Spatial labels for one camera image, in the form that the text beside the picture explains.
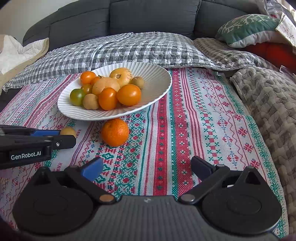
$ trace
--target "beige blanket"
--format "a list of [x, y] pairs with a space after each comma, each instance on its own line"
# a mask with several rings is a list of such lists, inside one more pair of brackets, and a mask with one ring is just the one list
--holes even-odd
[[0, 35], [0, 94], [5, 83], [48, 51], [49, 38], [23, 47], [15, 38]]

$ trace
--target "patterned tablecloth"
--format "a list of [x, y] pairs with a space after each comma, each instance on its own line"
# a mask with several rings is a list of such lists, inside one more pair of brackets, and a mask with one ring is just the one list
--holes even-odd
[[95, 156], [104, 169], [95, 183], [115, 195], [180, 196], [200, 180], [191, 172], [194, 155], [232, 170], [252, 165], [265, 178], [282, 205], [275, 233], [288, 234], [286, 204], [270, 153], [253, 118], [232, 89], [211, 71], [201, 68], [170, 69], [173, 84], [160, 101], [122, 119], [130, 129], [126, 144], [111, 148], [102, 142], [102, 121], [69, 119], [57, 108], [61, 91], [78, 74], [25, 86], [0, 114], [0, 124], [39, 129], [77, 131], [73, 149], [56, 150], [52, 160], [9, 169], [2, 180], [0, 214], [16, 228], [12, 207], [32, 175], [41, 166], [63, 170], [83, 165]]

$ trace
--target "gray textured blanket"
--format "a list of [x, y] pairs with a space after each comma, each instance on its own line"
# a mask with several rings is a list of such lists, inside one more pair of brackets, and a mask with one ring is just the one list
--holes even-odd
[[285, 193], [289, 233], [296, 233], [296, 84], [257, 67], [241, 69], [230, 80], [270, 150]]

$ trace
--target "gray sofa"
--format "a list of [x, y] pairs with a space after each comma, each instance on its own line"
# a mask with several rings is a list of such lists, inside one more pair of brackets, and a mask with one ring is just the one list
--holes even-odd
[[79, 0], [33, 25], [23, 45], [49, 37], [49, 50], [126, 32], [214, 38], [229, 20], [259, 13], [252, 0]]

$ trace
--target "ribbed white bowl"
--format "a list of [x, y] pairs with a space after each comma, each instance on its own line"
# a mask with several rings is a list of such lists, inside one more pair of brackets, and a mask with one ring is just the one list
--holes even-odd
[[150, 63], [142, 62], [125, 62], [119, 64], [111, 64], [93, 70], [96, 75], [109, 77], [111, 71], [117, 68], [128, 68], [133, 76], [141, 76], [144, 78], [145, 85], [142, 89], [141, 101], [134, 106], [120, 106], [114, 110], [105, 111], [99, 110], [86, 110], [83, 107], [73, 106], [70, 103], [69, 96], [73, 89], [81, 87], [80, 78], [74, 80], [69, 84], [60, 94], [57, 101], [59, 110], [67, 117], [82, 120], [82, 121], [100, 121], [108, 120], [130, 113], [136, 112], [158, 101], [163, 97], [172, 85], [172, 77], [164, 68]]

